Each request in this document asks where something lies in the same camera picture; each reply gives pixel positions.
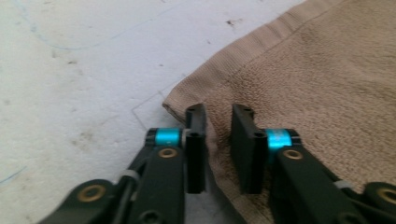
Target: towel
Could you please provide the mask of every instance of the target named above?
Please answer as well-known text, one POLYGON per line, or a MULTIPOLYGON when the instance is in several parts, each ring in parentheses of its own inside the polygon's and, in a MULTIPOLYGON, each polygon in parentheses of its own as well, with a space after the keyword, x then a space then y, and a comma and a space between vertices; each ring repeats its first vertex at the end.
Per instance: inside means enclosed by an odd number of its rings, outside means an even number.
POLYGON ((232 104, 259 128, 295 129, 304 146, 361 192, 396 185, 396 1, 307 0, 216 53, 167 96, 183 121, 207 109, 209 164, 247 223, 272 223, 269 183, 239 192, 230 158, 232 104))

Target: blue metallic cylinder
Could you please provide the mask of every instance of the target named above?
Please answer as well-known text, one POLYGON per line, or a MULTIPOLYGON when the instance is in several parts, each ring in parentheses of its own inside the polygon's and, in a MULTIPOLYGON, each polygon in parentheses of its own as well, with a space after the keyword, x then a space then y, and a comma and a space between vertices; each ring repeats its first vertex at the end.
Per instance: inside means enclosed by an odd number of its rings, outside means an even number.
POLYGON ((275 154, 282 147, 292 146, 291 136, 286 129, 264 129, 267 133, 269 158, 268 162, 273 164, 275 154))
POLYGON ((161 128, 157 130, 155 135, 156 146, 172 146, 180 145, 181 130, 178 128, 161 128))

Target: gold washer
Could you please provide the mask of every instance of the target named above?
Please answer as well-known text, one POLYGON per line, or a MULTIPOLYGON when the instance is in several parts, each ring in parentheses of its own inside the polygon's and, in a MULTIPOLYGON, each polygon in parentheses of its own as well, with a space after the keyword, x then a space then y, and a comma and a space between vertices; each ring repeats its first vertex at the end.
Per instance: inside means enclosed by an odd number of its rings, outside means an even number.
POLYGON ((396 199, 390 198, 387 193, 394 194, 396 196, 396 190, 382 188, 377 191, 378 195, 388 203, 396 204, 396 199))
POLYGON ((283 151, 283 155, 291 160, 300 160, 303 158, 301 152, 292 149, 283 151))
POLYGON ((106 192, 106 189, 102 185, 90 185, 90 186, 86 187, 85 189, 82 189, 78 193, 78 199, 83 203, 94 202, 94 201, 102 198, 103 195, 105 195, 105 192, 106 192), (94 194, 92 196, 87 196, 88 191, 90 191, 92 189, 97 189, 96 194, 94 194))
POLYGON ((164 148, 158 154, 160 157, 168 159, 177 156, 177 151, 172 148, 164 148))

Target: brown towel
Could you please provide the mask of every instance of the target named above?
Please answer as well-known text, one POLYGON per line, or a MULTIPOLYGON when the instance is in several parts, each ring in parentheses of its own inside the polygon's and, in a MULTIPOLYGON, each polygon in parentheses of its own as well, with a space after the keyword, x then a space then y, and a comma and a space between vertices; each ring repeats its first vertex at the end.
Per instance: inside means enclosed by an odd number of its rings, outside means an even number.
POLYGON ((292 128, 361 191, 396 184, 396 1, 307 0, 235 41, 181 81, 163 105, 177 119, 204 103, 209 163, 248 223, 270 223, 268 186, 241 195, 229 155, 232 104, 260 128, 292 128))

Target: white surface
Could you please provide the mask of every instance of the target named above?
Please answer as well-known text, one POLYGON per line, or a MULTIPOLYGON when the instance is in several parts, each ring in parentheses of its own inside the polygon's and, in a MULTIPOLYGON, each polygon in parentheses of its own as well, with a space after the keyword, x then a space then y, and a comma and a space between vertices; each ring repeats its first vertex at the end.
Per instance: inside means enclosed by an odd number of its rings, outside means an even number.
MULTIPOLYGON (((36 223, 74 186, 117 179, 164 96, 302 0, 0 0, 0 223, 36 223)), ((221 223, 187 198, 186 223, 221 223)))

